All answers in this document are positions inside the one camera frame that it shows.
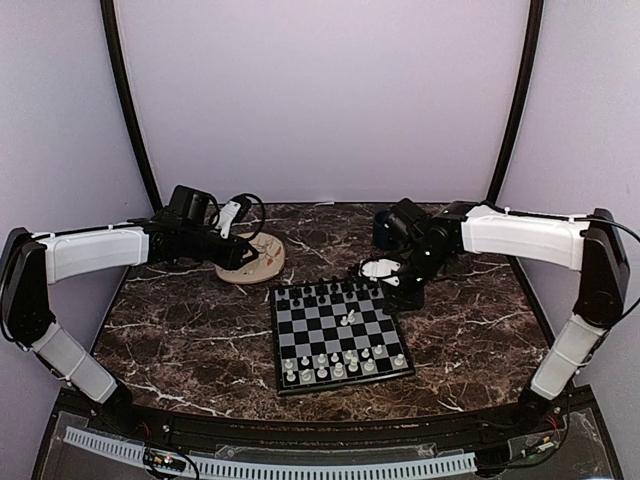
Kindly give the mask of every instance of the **brown marble surface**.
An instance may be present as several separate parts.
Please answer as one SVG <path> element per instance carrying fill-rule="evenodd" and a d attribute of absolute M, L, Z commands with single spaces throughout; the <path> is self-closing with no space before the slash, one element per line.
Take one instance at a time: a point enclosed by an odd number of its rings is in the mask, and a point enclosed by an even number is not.
<path fill-rule="evenodd" d="M 464 255 L 426 288 L 426 307 L 398 316 L 416 375 L 318 394 L 276 395 L 267 292 L 279 283 L 343 276 L 372 254 L 383 205 L 270 205 L 265 232 L 286 247 L 274 280 L 233 286 L 214 265 L 133 268 L 95 355 L 136 403 L 252 420 L 406 419 L 515 401 L 546 342 L 507 263 Z M 439 211 L 438 206 L 425 209 Z M 247 220 L 240 228 L 254 228 Z"/>

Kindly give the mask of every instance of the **white plastic part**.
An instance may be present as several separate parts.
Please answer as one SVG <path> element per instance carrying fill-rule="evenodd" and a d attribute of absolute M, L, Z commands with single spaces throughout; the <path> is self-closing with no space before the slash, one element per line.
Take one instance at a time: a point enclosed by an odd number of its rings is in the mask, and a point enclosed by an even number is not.
<path fill-rule="evenodd" d="M 383 258 L 381 260 L 372 260 L 362 264 L 360 267 L 360 275 L 367 277 L 372 282 L 375 282 L 378 278 L 388 277 L 392 273 L 398 271 L 399 268 L 400 264 L 398 262 L 394 262 L 388 258 Z M 400 285 L 400 279 L 398 277 L 385 278 L 382 281 L 387 282 L 389 285 L 393 285 L 394 287 Z"/>
<path fill-rule="evenodd" d="M 231 231 L 231 223 L 236 218 L 238 211 L 240 210 L 240 204 L 237 202 L 228 202 L 222 210 L 220 210 L 220 217 L 216 228 L 220 230 L 220 236 L 225 240 L 229 238 L 229 232 Z"/>
<path fill-rule="evenodd" d="M 572 314 L 538 367 L 531 380 L 531 390 L 547 400 L 560 395 L 605 333 L 606 330 L 589 325 L 580 315 Z"/>
<path fill-rule="evenodd" d="M 467 213 L 461 225 L 467 252 L 532 258 L 571 270 L 582 267 L 584 239 L 580 232 L 589 228 L 589 222 L 516 217 L 480 205 Z"/>
<path fill-rule="evenodd" d="M 115 378 L 58 323 L 49 325 L 32 348 L 94 402 L 104 403 L 117 387 Z"/>
<path fill-rule="evenodd" d="M 145 445 L 122 437 L 67 427 L 64 442 L 138 468 L 147 468 L 142 462 Z M 202 480 L 425 480 L 473 473 L 475 453 L 459 453 L 437 458 L 406 462 L 367 463 L 360 465 L 278 465 L 276 463 L 247 463 L 219 460 L 211 456 L 190 453 L 189 458 L 198 467 Z M 157 466 L 159 472 L 175 476 L 176 471 Z M 195 471 L 187 465 L 179 478 L 194 478 Z"/>
<path fill-rule="evenodd" d="M 47 283 L 111 267 L 140 265 L 149 255 L 149 236 L 140 227 L 106 228 L 38 240 L 46 245 Z"/>

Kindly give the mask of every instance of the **lavender wall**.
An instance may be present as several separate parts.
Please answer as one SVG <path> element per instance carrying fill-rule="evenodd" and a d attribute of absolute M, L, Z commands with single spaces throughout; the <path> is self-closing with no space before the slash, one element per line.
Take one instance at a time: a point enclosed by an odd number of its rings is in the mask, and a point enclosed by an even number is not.
<path fill-rule="evenodd" d="M 528 4 L 118 2 L 163 199 L 483 197 Z"/>
<path fill-rule="evenodd" d="M 118 104 L 99 2 L 0 2 L 0 239 L 149 213 Z M 58 319 L 89 346 L 122 270 L 55 285 Z M 59 384 L 0 340 L 0 476 L 30 478 Z"/>
<path fill-rule="evenodd" d="M 548 2 L 531 90 L 500 198 L 549 212 L 609 208 L 640 230 L 640 3 Z M 625 238 L 640 293 L 640 249 Z M 525 263 L 556 332 L 576 274 Z M 640 312 L 619 324 L 578 383 L 591 383 L 626 478 L 640 478 Z"/>

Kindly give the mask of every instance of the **magnetic chess set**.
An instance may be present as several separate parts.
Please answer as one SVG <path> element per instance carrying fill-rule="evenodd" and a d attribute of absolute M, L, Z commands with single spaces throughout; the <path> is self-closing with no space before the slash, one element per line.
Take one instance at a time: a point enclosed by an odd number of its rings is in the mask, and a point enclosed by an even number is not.
<path fill-rule="evenodd" d="M 295 395 L 415 373 L 377 283 L 321 280 L 271 289 L 279 395 Z"/>

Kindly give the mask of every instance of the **gray square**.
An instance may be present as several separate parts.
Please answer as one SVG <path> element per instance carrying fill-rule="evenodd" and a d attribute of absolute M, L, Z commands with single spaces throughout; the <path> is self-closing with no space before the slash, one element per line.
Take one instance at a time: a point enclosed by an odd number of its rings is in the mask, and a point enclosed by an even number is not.
<path fill-rule="evenodd" d="M 291 310 L 283 310 L 282 312 L 278 312 L 279 322 L 288 322 L 289 320 L 291 320 Z"/>
<path fill-rule="evenodd" d="M 291 345 L 295 345 L 296 341 L 293 338 L 293 333 L 285 333 L 280 335 L 280 346 L 281 347 L 290 347 Z"/>
<path fill-rule="evenodd" d="M 353 337 L 353 332 L 351 331 L 351 327 L 338 327 L 338 338 L 351 338 Z"/>
<path fill-rule="evenodd" d="M 320 312 L 318 311 L 318 307 L 308 307 L 304 309 L 304 315 L 307 318 L 318 318 Z"/>
<path fill-rule="evenodd" d="M 369 337 L 366 335 L 364 337 L 356 337 L 356 348 L 369 348 L 371 346 L 371 342 L 369 341 Z"/>
<path fill-rule="evenodd" d="M 336 320 L 333 317 L 322 317 L 320 319 L 322 328 L 333 328 L 336 326 Z"/>
<path fill-rule="evenodd" d="M 310 357 L 311 356 L 311 345 L 305 343 L 303 345 L 296 345 L 296 355 L 298 357 Z"/>
<path fill-rule="evenodd" d="M 292 323 L 294 332 L 304 332 L 307 330 L 306 320 L 294 320 Z"/>
<path fill-rule="evenodd" d="M 384 343 L 389 345 L 390 343 L 399 343 L 400 339 L 398 338 L 397 332 L 394 330 L 392 332 L 384 332 L 382 334 L 382 338 L 384 338 Z"/>
<path fill-rule="evenodd" d="M 361 300 L 359 304 L 360 304 L 360 311 L 362 312 L 375 310 L 375 308 L 373 308 L 373 302 L 371 300 Z"/>
<path fill-rule="evenodd" d="M 324 334 L 322 333 L 322 330 L 310 330 L 309 342 L 310 343 L 324 342 Z"/>
<path fill-rule="evenodd" d="M 336 305 L 333 305 L 333 314 L 334 315 L 346 315 L 347 313 L 347 306 L 344 303 L 338 303 Z"/>
<path fill-rule="evenodd" d="M 325 345 L 327 347 L 327 353 L 340 353 L 342 351 L 340 340 L 329 340 Z"/>
<path fill-rule="evenodd" d="M 369 335 L 373 335 L 374 333 L 380 333 L 380 324 L 378 322 L 365 323 L 364 327 L 367 329 L 367 333 Z"/>

